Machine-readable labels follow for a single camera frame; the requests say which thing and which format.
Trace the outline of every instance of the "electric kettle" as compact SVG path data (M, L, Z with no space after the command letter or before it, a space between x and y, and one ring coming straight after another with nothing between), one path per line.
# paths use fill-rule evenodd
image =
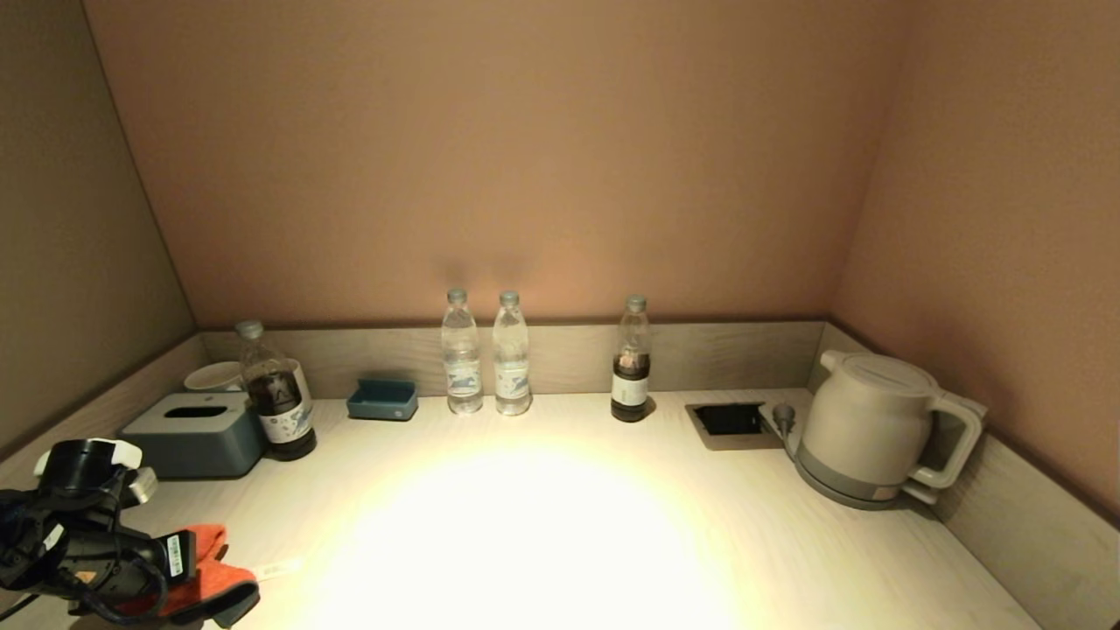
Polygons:
M802 479L825 497L865 510L886 508L899 491L935 503L937 490L956 481L988 409L889 356L830 350L821 365L831 374L813 398L794 455ZM942 470L918 464L933 411L964 424Z

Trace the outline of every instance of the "black device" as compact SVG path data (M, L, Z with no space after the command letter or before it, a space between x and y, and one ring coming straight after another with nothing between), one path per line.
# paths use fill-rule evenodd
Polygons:
M120 524L121 510L156 488L141 455L120 441L59 442L36 466L36 490L0 490L0 586L31 594L0 621L53 595L72 602L71 614L129 626L158 615L168 589L195 577L193 531L152 538ZM138 600L150 605L133 614L115 608Z

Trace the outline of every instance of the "water bottle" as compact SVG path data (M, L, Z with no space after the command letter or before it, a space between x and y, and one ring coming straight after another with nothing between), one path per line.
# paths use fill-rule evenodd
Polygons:
M626 312L618 324L618 352L610 387L610 415L624 423L636 423L646 415L652 345L645 297L632 295L626 298Z
M529 391L529 326L521 314L517 291L498 296L494 319L494 399L506 416L524 414L533 401Z
M311 406L304 399L288 358L264 339L256 319L236 326L241 336L241 378L253 402L272 456L298 460L315 450Z
M483 407L483 378L478 369L478 328L467 308L466 290L447 291L440 337L447 372L447 406L456 414L474 414Z

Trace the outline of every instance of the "beige wall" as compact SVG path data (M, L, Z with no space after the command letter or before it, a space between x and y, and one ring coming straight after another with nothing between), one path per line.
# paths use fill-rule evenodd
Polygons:
M198 323L827 313L893 1L116 2L87 11Z
M0 453L194 325L78 0L0 2Z
M916 21L836 316L1120 513L1120 2Z

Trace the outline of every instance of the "gray tissue box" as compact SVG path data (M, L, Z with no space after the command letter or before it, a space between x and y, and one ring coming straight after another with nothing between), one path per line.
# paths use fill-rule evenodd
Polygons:
M234 478L268 448L243 391L171 393L121 429L161 479Z

